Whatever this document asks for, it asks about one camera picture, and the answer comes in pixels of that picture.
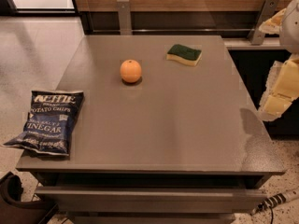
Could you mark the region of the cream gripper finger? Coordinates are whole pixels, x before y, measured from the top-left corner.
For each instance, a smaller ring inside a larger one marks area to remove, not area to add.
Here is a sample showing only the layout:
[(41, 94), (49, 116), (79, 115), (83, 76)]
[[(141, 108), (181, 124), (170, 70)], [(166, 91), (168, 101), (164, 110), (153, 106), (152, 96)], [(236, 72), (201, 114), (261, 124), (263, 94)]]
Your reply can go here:
[(270, 68), (258, 114), (263, 121), (274, 121), (299, 98), (299, 55), (284, 63), (274, 61)]
[(283, 8), (270, 19), (263, 21), (259, 26), (259, 31), (265, 34), (278, 35), (285, 11), (286, 9)]

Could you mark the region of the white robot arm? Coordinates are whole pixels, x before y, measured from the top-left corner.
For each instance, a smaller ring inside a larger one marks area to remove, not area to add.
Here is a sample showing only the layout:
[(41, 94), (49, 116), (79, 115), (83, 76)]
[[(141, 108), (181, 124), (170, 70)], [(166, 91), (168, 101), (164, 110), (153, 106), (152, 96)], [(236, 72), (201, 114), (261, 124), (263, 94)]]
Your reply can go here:
[(292, 0), (286, 8), (264, 21), (259, 30), (279, 35), (280, 45), (291, 53), (283, 63), (274, 61), (259, 103), (260, 119), (274, 121), (299, 98), (299, 0)]

